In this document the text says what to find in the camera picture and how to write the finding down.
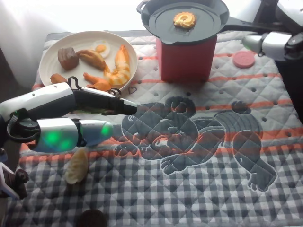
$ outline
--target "plate rim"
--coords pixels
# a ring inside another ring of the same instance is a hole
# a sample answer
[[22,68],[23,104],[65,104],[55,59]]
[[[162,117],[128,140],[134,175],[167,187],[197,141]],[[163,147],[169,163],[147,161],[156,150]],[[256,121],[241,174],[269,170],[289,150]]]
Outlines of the plate rim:
[[106,33],[106,34],[109,34],[109,35],[113,35],[113,36],[116,36],[116,37],[118,37],[118,38],[123,39],[123,40],[124,40],[125,42],[127,42],[127,43],[131,46],[131,48],[134,50],[134,53],[135,53],[135,55],[136,55],[136,62],[135,62],[134,75],[133,75],[133,77],[132,77],[131,79],[129,79],[129,81],[128,81],[127,83],[125,83],[125,84],[123,85],[123,87],[121,87],[121,88],[119,89],[120,91],[125,90],[125,89],[129,86],[130,82],[133,80],[133,78],[134,78],[134,76],[135,76],[135,74],[136,74],[136,72],[137,72],[137,69],[138,69],[138,55],[137,55],[137,51],[134,49],[133,45],[131,45],[131,43],[130,43],[129,41],[127,41],[126,39],[124,39],[123,37],[121,37],[121,36],[119,36],[119,35],[116,35],[116,34],[114,34],[114,33],[108,32],[108,31],[83,31],[83,32],[76,32],[76,33],[73,33],[73,34],[70,34],[70,35],[67,35],[67,36],[61,38],[61,39],[59,39],[57,42],[55,42],[54,44],[52,44],[52,45],[46,50],[46,52],[43,54],[43,56],[42,56],[42,58],[41,58],[41,60],[40,60],[40,63],[39,63],[39,77],[40,77],[40,80],[41,80],[42,84],[43,84],[44,86],[47,86],[47,85],[44,84],[44,82],[43,82],[43,80],[42,80],[42,78],[41,78],[41,65],[42,65],[42,62],[43,62],[43,60],[44,60],[46,54],[49,52],[49,50],[50,50],[56,43],[58,43],[59,41],[61,41],[62,39],[65,39],[65,38],[67,38],[67,37],[71,37],[71,36],[74,36],[74,35],[78,35],[78,34],[83,34],[83,33]]

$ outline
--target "egg yolk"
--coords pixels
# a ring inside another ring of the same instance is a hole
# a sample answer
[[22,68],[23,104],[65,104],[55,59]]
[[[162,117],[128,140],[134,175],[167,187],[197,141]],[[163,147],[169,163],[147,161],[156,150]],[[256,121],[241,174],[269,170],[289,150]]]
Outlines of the egg yolk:
[[99,46],[96,47],[95,50],[98,53],[102,53],[102,52],[104,52],[106,50],[106,46],[105,45],[99,45]]

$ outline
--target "pink round object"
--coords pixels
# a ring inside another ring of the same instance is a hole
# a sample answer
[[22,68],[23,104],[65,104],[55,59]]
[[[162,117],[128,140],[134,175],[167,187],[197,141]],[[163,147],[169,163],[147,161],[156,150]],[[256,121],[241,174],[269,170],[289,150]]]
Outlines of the pink round object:
[[240,51],[235,53],[232,62],[240,69],[250,68],[255,64],[254,54],[247,51]]

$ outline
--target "white plate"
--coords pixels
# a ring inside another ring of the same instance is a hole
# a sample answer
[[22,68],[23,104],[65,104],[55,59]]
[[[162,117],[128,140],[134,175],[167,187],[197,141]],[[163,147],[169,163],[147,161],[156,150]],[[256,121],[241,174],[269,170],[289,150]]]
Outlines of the white plate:
[[105,58],[105,62],[111,70],[115,68],[115,55],[120,49],[120,46],[125,45],[129,54],[130,80],[122,86],[113,86],[120,90],[125,89],[134,78],[134,74],[137,70],[138,57],[136,51],[134,50],[132,45],[122,37],[119,37],[118,35],[109,32],[100,32],[100,31],[89,31],[89,32],[80,32],[80,33],[72,34],[67,37],[64,37],[63,39],[59,40],[54,45],[52,45],[47,50],[45,55],[42,57],[42,60],[40,62],[39,74],[42,83],[45,86],[51,85],[52,83],[50,77],[54,73],[59,73],[65,78],[71,76],[77,77],[78,84],[80,87],[86,87],[87,84],[90,84],[84,79],[83,77],[84,72],[87,72],[96,77],[103,78],[104,75],[102,71],[88,65],[87,63],[81,60],[79,61],[79,65],[76,68],[69,71],[65,71],[58,61],[59,49],[72,47],[74,48],[75,52],[80,50],[92,49],[93,43],[100,40],[105,40],[110,45],[110,53]]

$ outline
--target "white table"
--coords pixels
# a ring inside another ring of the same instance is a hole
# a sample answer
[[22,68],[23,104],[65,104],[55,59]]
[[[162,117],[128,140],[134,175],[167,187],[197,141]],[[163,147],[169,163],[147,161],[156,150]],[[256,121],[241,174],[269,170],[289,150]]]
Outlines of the white table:
[[[53,32],[141,30],[142,0],[0,0],[0,47],[21,85],[32,87],[45,37]],[[230,15],[253,21],[260,0],[223,0]]]

